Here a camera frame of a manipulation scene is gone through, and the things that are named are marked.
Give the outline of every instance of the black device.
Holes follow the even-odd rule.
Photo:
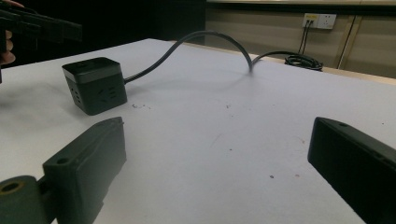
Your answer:
[[[74,103],[88,115],[96,115],[128,99],[120,64],[105,57],[62,66]]]
[[[92,224],[125,162],[122,118],[98,122],[44,162],[38,181],[22,175],[0,183],[0,222]]]
[[[396,223],[395,149],[343,122],[316,118],[308,161],[366,223]]]
[[[53,19],[27,7],[14,7],[0,0],[0,52],[7,51],[6,30],[23,37],[26,49],[37,49],[37,39],[63,43],[65,39],[81,41],[82,26],[70,21]]]

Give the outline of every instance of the black bracket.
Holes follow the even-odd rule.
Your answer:
[[[98,122],[44,162],[40,180],[23,175],[0,183],[1,223],[92,224],[125,162],[122,118]]]
[[[396,223],[394,148],[343,122],[316,118],[308,160],[366,223]]]

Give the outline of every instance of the rectangular black block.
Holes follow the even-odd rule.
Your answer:
[[[62,66],[74,103],[88,115],[125,104],[120,64],[100,57]]]
[[[337,120],[316,118],[309,162],[366,223],[396,223],[396,150]]]

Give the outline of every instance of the white outlet panel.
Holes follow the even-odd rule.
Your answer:
[[[309,28],[331,30],[334,27],[336,16],[335,14],[305,13],[303,27],[308,27],[307,22],[312,21]]]
[[[331,30],[334,27],[336,16],[334,14],[320,14],[317,28]]]

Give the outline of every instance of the dark background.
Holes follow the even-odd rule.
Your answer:
[[[17,60],[3,67],[36,63],[105,49],[146,38],[177,40],[205,29],[205,0],[77,1],[20,0],[37,13],[82,25],[82,42],[62,44],[38,40],[38,50],[22,47],[12,37]],[[198,38],[191,42],[202,43]]]

